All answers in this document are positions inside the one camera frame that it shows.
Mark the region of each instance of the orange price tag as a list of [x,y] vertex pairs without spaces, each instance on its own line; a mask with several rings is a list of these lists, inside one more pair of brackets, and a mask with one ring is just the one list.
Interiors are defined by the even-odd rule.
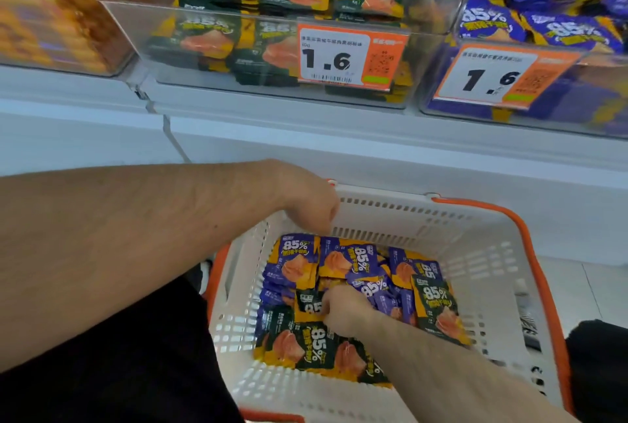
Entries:
[[527,110],[581,56],[576,51],[464,44],[434,98]]
[[299,23],[299,80],[388,91],[408,34]]

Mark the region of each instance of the qr code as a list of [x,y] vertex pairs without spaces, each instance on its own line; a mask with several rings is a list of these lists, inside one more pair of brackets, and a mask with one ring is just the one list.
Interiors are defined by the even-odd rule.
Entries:
[[394,62],[395,56],[393,54],[389,54],[386,50],[378,51],[371,54],[366,74],[368,76],[387,76],[390,74]]
[[524,78],[520,84],[517,84],[517,89],[537,92],[547,86],[549,82],[553,81],[555,75],[552,70],[535,70],[534,75]]

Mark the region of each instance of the right arm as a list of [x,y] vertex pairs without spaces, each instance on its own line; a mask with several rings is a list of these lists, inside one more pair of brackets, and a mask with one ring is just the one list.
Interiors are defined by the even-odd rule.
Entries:
[[350,286],[323,297],[325,324],[360,340],[421,423],[577,423],[532,385],[476,352],[374,310]]

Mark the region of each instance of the transparent acrylic container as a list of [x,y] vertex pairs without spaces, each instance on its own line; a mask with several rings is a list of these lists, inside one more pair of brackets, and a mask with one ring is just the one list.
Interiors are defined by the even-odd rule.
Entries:
[[[276,11],[269,14],[261,8],[260,11],[247,11],[245,7],[195,10],[173,6],[176,0],[102,1],[158,82],[391,108],[406,107],[463,4],[463,0],[403,0],[404,18],[398,19],[397,23],[355,23],[334,20],[326,13],[314,15],[287,11],[279,15]],[[373,91],[299,82],[297,61],[300,52],[298,42],[290,37],[296,39],[297,24],[303,21],[354,30],[407,33],[410,36],[408,45],[391,89]],[[239,30],[239,37],[226,56],[185,50],[169,41],[178,26],[185,22],[225,23]],[[282,61],[266,60],[269,57],[264,54],[266,50],[255,42],[261,31],[280,31],[288,38],[287,44],[293,42],[293,47],[283,51]]]
[[98,0],[0,0],[0,62],[116,75],[132,48]]
[[[417,94],[420,110],[429,115],[459,117],[495,123],[529,126],[567,132],[628,138],[628,55],[582,51],[581,59],[549,86],[529,110],[506,109],[467,102],[432,99],[451,66],[458,49],[465,43],[442,45],[431,64],[432,79]],[[504,43],[474,40],[493,46]],[[551,46],[526,44],[531,49],[558,50]]]

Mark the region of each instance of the white tile floor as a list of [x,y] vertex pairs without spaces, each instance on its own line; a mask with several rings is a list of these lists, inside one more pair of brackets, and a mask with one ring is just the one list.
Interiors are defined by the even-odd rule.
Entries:
[[580,321],[628,327],[628,268],[539,256],[565,337]]

